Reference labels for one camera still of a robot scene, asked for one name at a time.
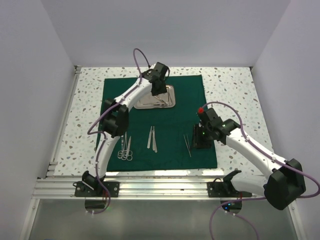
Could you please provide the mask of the steel hemostat clamp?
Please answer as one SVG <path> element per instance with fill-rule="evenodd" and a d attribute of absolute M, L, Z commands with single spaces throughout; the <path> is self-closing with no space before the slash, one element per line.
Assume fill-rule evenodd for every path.
<path fill-rule="evenodd" d="M 128 142 L 127 142 L 127 134 L 126 134 L 126 142 L 125 142 L 125 149 L 124 149 L 124 152 L 126 151 L 127 149 L 127 145 L 128 145 Z"/>

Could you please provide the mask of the dark green surgical cloth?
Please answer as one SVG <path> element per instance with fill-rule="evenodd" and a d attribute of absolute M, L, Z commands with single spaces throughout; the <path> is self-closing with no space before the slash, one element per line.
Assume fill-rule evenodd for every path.
<path fill-rule="evenodd" d="M 108 172 L 215 169 L 218 166 L 215 147 L 190 148 L 189 156 L 184 135 L 191 140 L 193 126 L 199 123 L 196 114 L 206 103 L 201 75 L 171 76 L 166 83 L 174 87 L 176 104 L 172 108 L 135 109 L 129 112 L 127 137 L 131 137 L 131 161 L 118 158 L 118 141 L 109 159 Z M 149 131 L 155 127 L 157 153 L 147 148 Z"/>

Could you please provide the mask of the steel tweezers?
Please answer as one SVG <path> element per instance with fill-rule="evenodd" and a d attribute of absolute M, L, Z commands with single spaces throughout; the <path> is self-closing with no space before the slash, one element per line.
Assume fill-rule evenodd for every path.
<path fill-rule="evenodd" d="M 163 103 L 165 106 L 169 106 L 173 103 L 171 95 L 169 92 L 161 93 L 159 95 L 154 96 L 157 100 Z"/>
<path fill-rule="evenodd" d="M 165 106 L 168 106 L 168 103 L 166 101 L 164 101 L 163 99 L 161 99 L 160 97 L 158 97 L 157 95 L 153 96 L 155 99 L 157 99 L 158 101 L 160 101 L 162 104 L 164 104 Z"/>

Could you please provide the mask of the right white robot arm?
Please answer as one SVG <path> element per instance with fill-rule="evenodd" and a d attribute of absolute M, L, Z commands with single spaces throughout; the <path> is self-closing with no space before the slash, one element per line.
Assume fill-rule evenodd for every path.
<path fill-rule="evenodd" d="M 222 181 L 210 184 L 211 197 L 235 198 L 241 192 L 245 197 L 258 195 L 277 210 L 285 209 L 306 191 L 302 165 L 295 159 L 286 160 L 263 147 L 232 119 L 223 121 L 213 108 L 198 109 L 199 124 L 194 126 L 193 142 L 197 148 L 221 142 L 251 162 L 261 176 L 247 176 L 233 170 Z"/>

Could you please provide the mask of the steel surgical scissors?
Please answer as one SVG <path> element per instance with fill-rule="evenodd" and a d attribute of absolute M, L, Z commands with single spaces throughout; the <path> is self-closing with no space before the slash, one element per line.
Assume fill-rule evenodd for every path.
<path fill-rule="evenodd" d="M 118 154 L 117 154 L 117 157 L 119 159 L 122 158 L 122 155 L 124 153 L 124 150 L 125 150 L 125 144 L 126 144 L 126 133 L 124 135 L 121 136 L 121 148 L 120 150 L 118 151 Z"/>

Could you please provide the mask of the steel forceps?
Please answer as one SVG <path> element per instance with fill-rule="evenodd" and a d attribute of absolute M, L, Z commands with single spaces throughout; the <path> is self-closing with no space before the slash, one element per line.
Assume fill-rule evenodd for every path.
<path fill-rule="evenodd" d="M 188 154 L 189 154 L 190 157 L 192 157 L 188 135 L 184 134 L 183 137 L 184 137 L 184 141 L 185 141 L 185 144 L 186 144 L 186 147 L 187 147 Z"/>

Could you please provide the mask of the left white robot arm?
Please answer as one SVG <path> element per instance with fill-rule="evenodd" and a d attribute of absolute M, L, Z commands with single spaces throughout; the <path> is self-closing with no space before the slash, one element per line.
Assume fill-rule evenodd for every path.
<path fill-rule="evenodd" d="M 101 124 L 102 142 L 96 150 L 94 169 L 88 170 L 82 175 L 82 182 L 86 190 L 92 196 L 103 193 L 106 169 L 116 146 L 117 141 L 123 136 L 129 127 L 129 112 L 134 105 L 147 94 L 157 96 L 167 92 L 166 76 L 170 69 L 163 63 L 157 62 L 154 68 L 142 72 L 139 78 L 124 93 L 116 98 L 108 98 L 103 106 L 101 116 L 95 121 L 94 126 Z"/>

